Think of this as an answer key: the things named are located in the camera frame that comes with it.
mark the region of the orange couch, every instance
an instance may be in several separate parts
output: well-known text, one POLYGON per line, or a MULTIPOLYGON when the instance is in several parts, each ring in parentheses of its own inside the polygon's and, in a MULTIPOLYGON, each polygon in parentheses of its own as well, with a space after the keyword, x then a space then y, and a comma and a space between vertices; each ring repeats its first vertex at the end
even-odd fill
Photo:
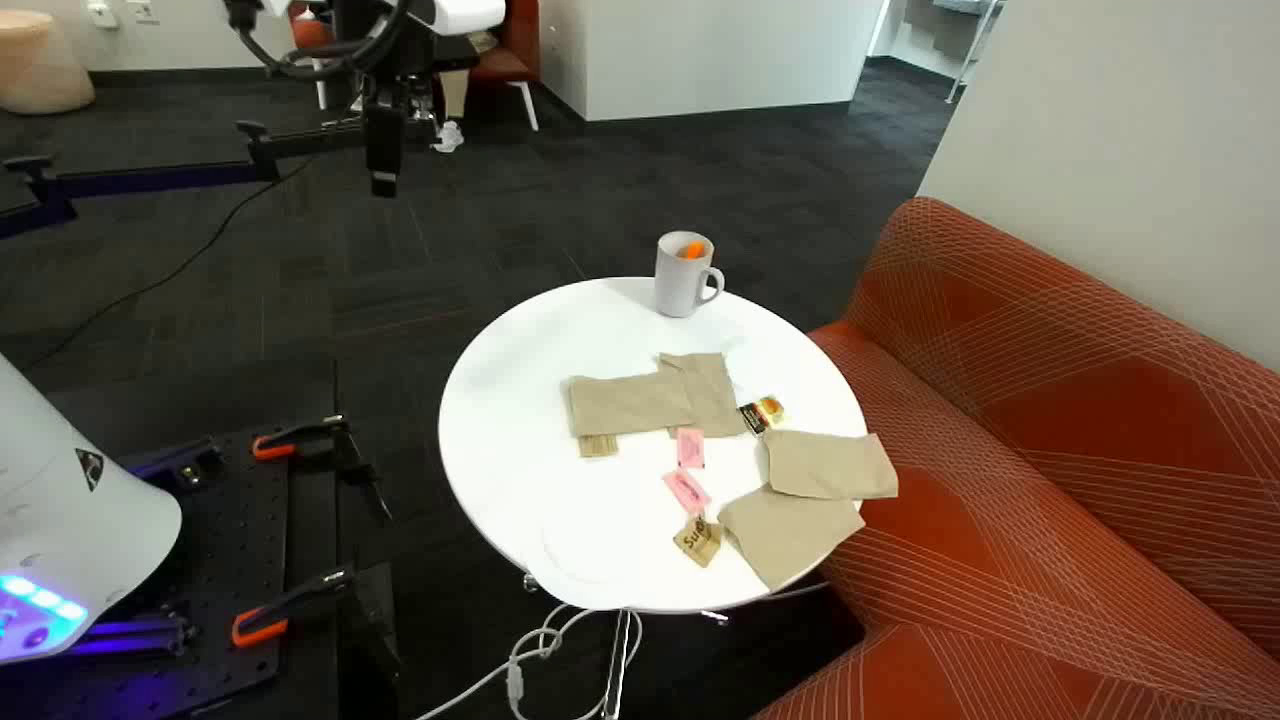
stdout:
POLYGON ((763 715, 1280 715, 1280 374, 941 201, 812 338, 899 467, 763 715))

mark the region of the sofa armrest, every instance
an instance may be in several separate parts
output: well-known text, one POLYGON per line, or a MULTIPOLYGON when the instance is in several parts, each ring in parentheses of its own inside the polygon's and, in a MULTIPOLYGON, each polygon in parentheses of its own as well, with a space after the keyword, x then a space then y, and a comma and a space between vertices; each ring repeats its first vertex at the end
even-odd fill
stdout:
POLYGON ((770 720, 994 720, 994 715, 1237 715, 1193 694, 1096 674, 1039 651, 969 633, 896 625, 873 633, 799 688, 770 720))

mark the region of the pink object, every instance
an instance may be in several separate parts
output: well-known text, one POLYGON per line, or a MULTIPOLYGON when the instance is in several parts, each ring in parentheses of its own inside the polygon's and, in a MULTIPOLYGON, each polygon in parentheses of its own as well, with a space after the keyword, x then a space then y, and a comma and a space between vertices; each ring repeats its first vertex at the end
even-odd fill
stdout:
POLYGON ((709 467, 704 432, 696 432, 696 427, 675 432, 675 467, 709 467))
POLYGON ((704 508, 712 502, 709 493, 685 467, 667 470, 664 482, 671 489, 671 494, 685 502, 690 514, 704 514, 704 508))

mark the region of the gray carpet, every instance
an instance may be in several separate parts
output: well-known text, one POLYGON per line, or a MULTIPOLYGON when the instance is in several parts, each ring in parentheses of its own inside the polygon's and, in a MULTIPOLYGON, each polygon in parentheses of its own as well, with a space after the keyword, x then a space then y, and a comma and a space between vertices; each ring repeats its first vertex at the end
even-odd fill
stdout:
MULTIPOLYGON (((518 92, 475 92, 471 145, 414 152, 401 201, 368 194, 360 152, 318 155, 180 281, 109 310, 55 356, 46 352, 75 319, 192 256, 253 189, 86 201, 75 223, 0 238, 0 347, 48 391, 331 359, 401 512, 394 527, 346 527, 350 553, 355 564, 396 559, 403 709, 424 709, 490 673, 550 607, 447 494, 432 427, 462 347, 533 291, 647 272, 667 226, 709 231, 734 291, 797 328, 823 325, 886 216, 916 192, 949 124, 946 92, 941 76, 873 65, 854 108, 591 128, 546 95, 540 134, 530 134, 518 92)), ((109 76, 89 111, 4 115, 0 155, 51 152, 61 167, 235 159, 234 124, 247 115, 304 128, 314 95, 253 71, 109 76)), ((16 201, 21 189, 0 178, 0 208, 16 201)), ((603 635, 603 620, 585 625, 533 674, 524 711, 590 709, 603 635)), ((630 715, 750 715, 857 635, 832 597, 750 607, 726 633, 664 620, 633 673, 630 715)), ((506 715, 506 690, 458 715, 506 715)))

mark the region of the white mug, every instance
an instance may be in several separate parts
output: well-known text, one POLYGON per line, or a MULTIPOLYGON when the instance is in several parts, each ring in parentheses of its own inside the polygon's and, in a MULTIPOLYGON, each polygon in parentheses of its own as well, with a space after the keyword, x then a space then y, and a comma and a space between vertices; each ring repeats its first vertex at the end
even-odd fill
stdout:
POLYGON ((712 269, 716 242, 700 231, 664 231, 655 238, 653 306, 660 315, 692 315, 726 294, 726 272, 712 269))

